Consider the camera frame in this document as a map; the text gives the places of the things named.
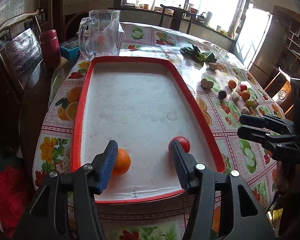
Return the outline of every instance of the wooden chair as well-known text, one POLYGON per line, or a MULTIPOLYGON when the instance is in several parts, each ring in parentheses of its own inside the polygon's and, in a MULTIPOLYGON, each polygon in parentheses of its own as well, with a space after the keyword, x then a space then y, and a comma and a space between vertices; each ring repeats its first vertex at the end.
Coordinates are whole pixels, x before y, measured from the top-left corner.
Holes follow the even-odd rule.
POLYGON ((193 19, 193 17, 196 17, 196 14, 190 13, 190 12, 188 12, 184 9, 178 8, 178 7, 164 6, 163 4, 160 4, 160 6, 163 8, 160 23, 159 23, 160 27, 162 27, 162 22, 163 22, 165 10, 166 9, 171 9, 171 10, 173 10, 173 15, 172 15, 172 20, 171 20, 171 24, 170 24, 170 29, 178 31, 180 29, 180 24, 181 24, 181 21, 182 21, 182 15, 186 14, 186 16, 190 16, 189 25, 188 25, 188 29, 187 29, 187 34, 189 34, 192 19, 193 19))
POLYGON ((89 15, 88 11, 82 11, 72 16, 72 18, 66 24, 62 42, 65 42, 73 38, 74 36, 76 36, 82 18, 88 17, 88 15, 89 15))
POLYGON ((32 18, 35 32, 31 29, 19 34, 0 50, 1 70, 8 83, 10 91, 17 101, 22 101, 23 90, 26 82, 42 59, 40 44, 38 42, 41 29, 37 20, 39 10, 34 13, 23 13, 10 18, 0 25, 0 33, 11 27, 32 18))
POLYGON ((283 84, 283 86, 279 87, 280 89, 277 89, 278 92, 273 96, 272 100, 281 107, 281 109, 284 111, 284 115, 286 118, 288 116, 289 118, 293 118, 293 101, 290 77, 285 72, 283 72, 279 68, 279 73, 265 88, 265 91, 268 93, 269 87, 273 85, 274 80, 277 79, 279 76, 284 76, 286 81, 283 84))

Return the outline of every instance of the red tray rim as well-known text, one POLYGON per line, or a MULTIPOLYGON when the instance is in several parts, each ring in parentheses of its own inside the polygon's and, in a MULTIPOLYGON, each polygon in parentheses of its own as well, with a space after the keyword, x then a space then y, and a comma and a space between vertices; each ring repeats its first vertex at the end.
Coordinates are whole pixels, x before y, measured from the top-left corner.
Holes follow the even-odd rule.
MULTIPOLYGON (((222 155, 220 153, 219 147, 216 143, 216 140, 210 130, 209 125, 207 124, 197 102, 195 101, 191 91, 189 90, 186 83, 183 81, 182 76, 176 69, 176 67, 168 60, 159 59, 159 58, 150 58, 150 57, 119 57, 119 56, 104 56, 104 57, 95 57, 89 65, 86 78, 83 83, 83 87, 81 90, 79 105, 77 109, 77 114, 74 119, 74 128, 72 133, 72 142, 71 142, 71 152, 70 152, 70 169, 71 172, 76 171, 81 167, 80 163, 80 149, 81 149, 81 140, 82 140, 82 126, 83 126, 83 115, 84 108, 86 105, 88 88, 92 76, 93 66, 96 63, 110 63, 110 62, 143 62, 143 63, 157 63, 165 66, 175 79, 176 83, 180 87, 183 95, 185 96, 189 106, 191 107, 194 116, 196 117, 198 124, 201 128, 203 135, 206 138, 208 147, 210 149, 212 158, 215 162, 216 168, 218 172, 224 172, 225 165, 223 162, 222 155)), ((183 193, 184 190, 180 189, 171 193, 166 193, 153 197, 146 198, 137 198, 137 199, 127 199, 127 200, 96 200, 96 203, 112 203, 112 204, 126 204, 126 203, 140 203, 140 202, 148 202, 160 200, 168 197, 173 197, 183 193)))

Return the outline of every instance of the floral tablecloth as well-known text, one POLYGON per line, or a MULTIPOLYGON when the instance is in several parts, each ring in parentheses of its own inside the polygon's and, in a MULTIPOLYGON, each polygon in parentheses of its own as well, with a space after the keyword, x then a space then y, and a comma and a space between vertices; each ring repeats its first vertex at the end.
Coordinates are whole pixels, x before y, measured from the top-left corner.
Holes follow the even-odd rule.
MULTIPOLYGON (((275 187, 276 163, 270 152, 260 144, 241 140, 236 135, 240 126, 240 109, 244 101, 238 103, 231 99, 230 79, 248 87, 252 98, 260 104, 251 114, 265 114, 283 117, 278 105, 264 92, 254 77, 244 70, 241 62, 231 53, 208 41, 169 29, 122 23, 123 33, 118 37, 118 55, 135 57, 156 57, 171 61, 195 97, 202 114, 219 146, 226 171, 238 170, 250 186, 261 206, 270 204, 275 187), (212 51, 218 59, 218 69, 211 71, 207 65, 200 65, 184 57, 180 48, 194 44, 201 51, 212 51), (214 82, 211 90, 204 90, 199 82, 202 78, 214 82), (228 96, 222 102, 218 92, 224 89, 228 96)), ((70 171, 70 147, 73 119, 78 106, 81 87, 89 62, 79 58, 76 65, 63 82, 53 103, 45 116, 37 144, 33 165, 33 182, 37 187, 50 171, 60 173, 70 171)), ((175 240, 181 239, 193 202, 192 196, 180 196, 151 203, 127 205, 98 205, 98 211, 106 238, 108 240, 175 240)), ((70 222, 74 223, 73 200, 69 194, 70 222)), ((220 194, 216 193, 212 236, 218 232, 220 214, 220 194)))

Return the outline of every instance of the clear plastic pitcher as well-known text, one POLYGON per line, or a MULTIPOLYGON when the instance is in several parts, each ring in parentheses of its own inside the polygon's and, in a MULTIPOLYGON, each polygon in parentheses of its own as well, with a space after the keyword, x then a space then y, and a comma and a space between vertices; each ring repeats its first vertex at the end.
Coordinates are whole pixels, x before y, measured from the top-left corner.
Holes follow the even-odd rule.
POLYGON ((95 10, 83 18, 79 27, 79 49, 86 59, 117 54, 119 10, 95 10), (85 32, 89 27, 89 45, 85 44, 85 32))

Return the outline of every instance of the pitcher handle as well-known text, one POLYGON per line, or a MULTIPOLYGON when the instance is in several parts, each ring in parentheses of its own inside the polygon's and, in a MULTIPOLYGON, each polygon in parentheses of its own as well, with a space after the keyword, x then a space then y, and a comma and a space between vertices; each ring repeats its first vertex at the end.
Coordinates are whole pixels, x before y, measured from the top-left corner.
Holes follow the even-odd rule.
POLYGON ((79 50, 81 55, 85 59, 93 59, 94 55, 91 51, 88 51, 85 45, 85 31, 87 29, 88 24, 93 23, 93 19, 90 17, 82 18, 79 26, 79 33, 78 33, 78 43, 79 43, 79 50))

